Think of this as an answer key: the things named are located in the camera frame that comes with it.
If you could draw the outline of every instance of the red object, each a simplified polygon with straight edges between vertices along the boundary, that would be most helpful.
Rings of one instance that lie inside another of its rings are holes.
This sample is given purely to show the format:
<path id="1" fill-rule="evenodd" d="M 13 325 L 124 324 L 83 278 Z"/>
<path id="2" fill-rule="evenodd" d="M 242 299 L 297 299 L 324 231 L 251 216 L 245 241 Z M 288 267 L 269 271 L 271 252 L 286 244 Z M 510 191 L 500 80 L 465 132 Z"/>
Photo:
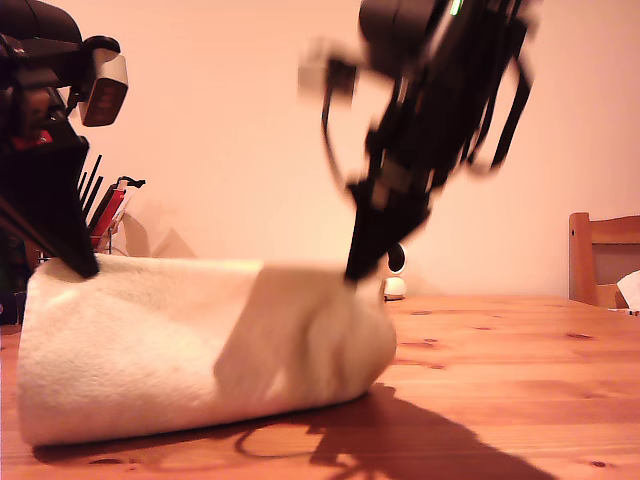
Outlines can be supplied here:
<path id="1" fill-rule="evenodd" d="M 93 248 L 97 248 L 100 243 L 100 238 L 107 231 L 111 221 L 113 220 L 114 215 L 118 211 L 120 204 L 124 200 L 124 190 L 114 190 L 113 196 L 107 205 L 107 208 L 104 209 L 100 220 L 96 224 L 96 227 L 91 232 L 91 244 Z"/>
<path id="2" fill-rule="evenodd" d="M 27 140 L 22 137 L 13 137 L 13 148 L 16 150 L 27 150 L 29 148 L 37 147 L 38 145 L 46 145 L 53 142 L 53 137 L 46 130 L 42 130 L 38 138 L 34 140 Z"/>

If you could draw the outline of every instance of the small white device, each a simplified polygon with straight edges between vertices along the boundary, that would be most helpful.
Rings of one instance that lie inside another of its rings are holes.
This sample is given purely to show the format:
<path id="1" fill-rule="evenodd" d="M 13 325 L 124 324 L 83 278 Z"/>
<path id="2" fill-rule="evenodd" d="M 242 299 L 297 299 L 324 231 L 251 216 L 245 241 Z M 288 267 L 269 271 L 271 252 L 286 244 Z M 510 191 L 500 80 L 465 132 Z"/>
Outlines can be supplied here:
<path id="1" fill-rule="evenodd" d="M 402 300 L 407 294 L 407 285 L 400 277 L 400 274 L 404 271 L 407 257 L 404 252 L 404 248 L 399 243 L 387 253 L 389 271 L 391 276 L 384 282 L 384 299 L 389 300 Z"/>

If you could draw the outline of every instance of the black cable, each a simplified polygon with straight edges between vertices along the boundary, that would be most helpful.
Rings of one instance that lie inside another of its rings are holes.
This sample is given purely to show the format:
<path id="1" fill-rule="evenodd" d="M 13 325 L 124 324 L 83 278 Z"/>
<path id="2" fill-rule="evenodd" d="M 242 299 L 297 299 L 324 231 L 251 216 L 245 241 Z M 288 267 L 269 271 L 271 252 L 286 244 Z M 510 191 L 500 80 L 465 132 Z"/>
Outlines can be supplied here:
<path id="1" fill-rule="evenodd" d="M 346 182 L 344 177 L 342 176 L 342 172 L 340 171 L 340 167 L 338 166 L 338 162 L 336 160 L 335 153 L 333 151 L 333 146 L 331 145 L 331 140 L 329 138 L 329 109 L 331 107 L 331 97 L 333 95 L 333 86 L 331 84 L 327 85 L 327 89 L 324 94 L 324 104 L 322 106 L 322 136 L 324 139 L 324 146 L 327 154 L 327 160 L 329 162 L 329 169 L 331 170 L 331 175 L 333 176 L 333 180 L 338 187 L 338 190 L 345 191 L 346 190 Z"/>

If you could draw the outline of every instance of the wooden table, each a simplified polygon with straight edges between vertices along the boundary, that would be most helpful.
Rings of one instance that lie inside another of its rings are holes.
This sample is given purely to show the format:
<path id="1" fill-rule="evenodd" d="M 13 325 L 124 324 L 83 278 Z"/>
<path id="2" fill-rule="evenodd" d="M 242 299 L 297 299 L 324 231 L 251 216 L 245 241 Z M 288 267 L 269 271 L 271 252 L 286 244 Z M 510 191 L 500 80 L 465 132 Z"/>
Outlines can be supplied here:
<path id="1" fill-rule="evenodd" d="M 639 479 L 640 319 L 559 298 L 388 304 L 395 363 L 349 404 L 32 451 L 3 328 L 3 478 Z"/>

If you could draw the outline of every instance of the folded cloth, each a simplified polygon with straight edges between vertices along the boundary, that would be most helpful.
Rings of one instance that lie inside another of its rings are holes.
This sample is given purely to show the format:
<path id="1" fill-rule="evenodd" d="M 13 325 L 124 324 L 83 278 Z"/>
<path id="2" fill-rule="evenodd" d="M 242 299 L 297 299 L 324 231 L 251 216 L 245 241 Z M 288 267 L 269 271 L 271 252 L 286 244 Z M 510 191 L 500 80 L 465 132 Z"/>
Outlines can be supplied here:
<path id="1" fill-rule="evenodd" d="M 229 423 L 363 394 L 391 362 L 379 294 L 338 271 L 99 255 L 28 285 L 18 416 L 30 445 Z"/>

